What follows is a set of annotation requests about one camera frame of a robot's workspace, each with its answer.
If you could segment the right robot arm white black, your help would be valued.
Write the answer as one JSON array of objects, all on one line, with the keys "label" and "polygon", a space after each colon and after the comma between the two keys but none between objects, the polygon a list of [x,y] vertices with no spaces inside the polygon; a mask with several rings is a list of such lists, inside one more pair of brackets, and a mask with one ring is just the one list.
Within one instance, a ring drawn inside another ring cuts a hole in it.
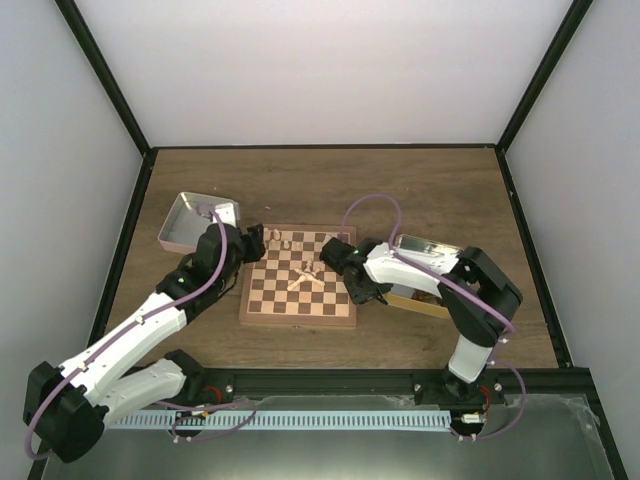
[{"label": "right robot arm white black", "polygon": [[477,247],[446,252],[442,244],[425,250],[393,246],[377,239],[350,245],[330,239],[320,260],[345,284],[351,301],[386,304],[386,295],[400,286],[440,299],[459,337],[443,374],[447,396],[458,403],[480,390],[484,372],[496,345],[513,332],[512,319],[521,306],[520,290]]}]

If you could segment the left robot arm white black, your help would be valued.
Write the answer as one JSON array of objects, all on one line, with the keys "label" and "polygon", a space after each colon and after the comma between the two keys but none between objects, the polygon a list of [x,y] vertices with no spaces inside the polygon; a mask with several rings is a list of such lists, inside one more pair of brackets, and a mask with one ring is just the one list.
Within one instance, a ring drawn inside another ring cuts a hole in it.
[{"label": "left robot arm white black", "polygon": [[230,290],[242,266],[265,255],[264,228],[213,223],[195,252],[167,274],[145,302],[101,340],[58,366],[42,362],[29,374],[23,420],[25,451],[38,436],[65,463],[85,455],[106,428],[157,402],[177,408],[220,404],[205,390],[203,367],[182,350],[149,366],[132,367],[155,346],[185,328]]}]

